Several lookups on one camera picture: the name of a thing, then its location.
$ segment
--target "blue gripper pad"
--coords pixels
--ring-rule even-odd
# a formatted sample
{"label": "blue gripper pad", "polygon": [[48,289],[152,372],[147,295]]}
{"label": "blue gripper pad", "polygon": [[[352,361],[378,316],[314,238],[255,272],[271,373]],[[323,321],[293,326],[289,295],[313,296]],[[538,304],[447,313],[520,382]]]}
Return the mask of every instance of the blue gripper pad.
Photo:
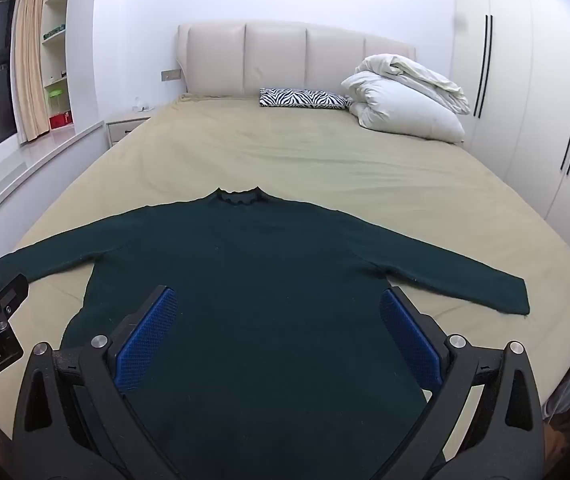
{"label": "blue gripper pad", "polygon": [[149,308],[116,356],[114,384],[122,394],[138,386],[159,345],[176,319],[178,301],[166,288]]}
{"label": "blue gripper pad", "polygon": [[443,384],[439,356],[391,290],[386,290],[380,298],[380,319],[421,389],[438,391]]}

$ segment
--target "beige curtain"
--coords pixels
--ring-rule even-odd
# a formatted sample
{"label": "beige curtain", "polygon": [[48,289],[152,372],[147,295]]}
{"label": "beige curtain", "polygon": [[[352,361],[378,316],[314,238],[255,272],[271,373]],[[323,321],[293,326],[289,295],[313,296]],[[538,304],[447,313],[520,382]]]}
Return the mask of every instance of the beige curtain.
{"label": "beige curtain", "polygon": [[18,132],[20,142],[33,140],[49,132],[49,119],[45,94],[40,74],[40,19],[43,0],[17,0],[14,50],[12,62],[15,67],[14,99],[22,125]]}

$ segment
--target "light switch panel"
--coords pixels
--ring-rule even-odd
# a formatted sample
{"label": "light switch panel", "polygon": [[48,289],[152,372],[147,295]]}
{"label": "light switch panel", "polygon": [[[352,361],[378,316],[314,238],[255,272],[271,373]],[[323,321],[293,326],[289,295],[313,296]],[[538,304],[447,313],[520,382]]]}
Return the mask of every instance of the light switch panel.
{"label": "light switch panel", "polygon": [[161,81],[173,81],[174,79],[180,79],[183,77],[183,71],[180,68],[175,68],[174,70],[163,70],[161,72]]}

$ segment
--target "white wardrobe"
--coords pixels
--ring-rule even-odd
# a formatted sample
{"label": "white wardrobe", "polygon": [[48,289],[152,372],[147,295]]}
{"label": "white wardrobe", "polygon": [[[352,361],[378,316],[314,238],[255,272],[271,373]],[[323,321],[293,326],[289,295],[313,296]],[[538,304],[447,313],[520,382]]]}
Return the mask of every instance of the white wardrobe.
{"label": "white wardrobe", "polygon": [[457,0],[464,147],[570,246],[570,0]]}

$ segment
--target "white wall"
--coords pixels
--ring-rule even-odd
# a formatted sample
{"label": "white wall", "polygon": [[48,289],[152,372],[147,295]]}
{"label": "white wall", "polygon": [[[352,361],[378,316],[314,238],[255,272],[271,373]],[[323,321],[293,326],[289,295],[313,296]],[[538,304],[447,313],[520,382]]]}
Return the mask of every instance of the white wall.
{"label": "white wall", "polygon": [[67,87],[77,132],[98,123],[94,82],[94,0],[67,0]]}
{"label": "white wall", "polygon": [[106,150],[102,126],[45,164],[1,203],[0,257],[14,250],[54,200]]}
{"label": "white wall", "polygon": [[420,63],[448,75],[454,5],[454,0],[95,0],[100,118],[129,109],[136,97],[159,105],[182,91],[182,82],[160,80],[161,70],[177,66],[174,37],[181,22],[253,18],[351,28],[414,44]]}

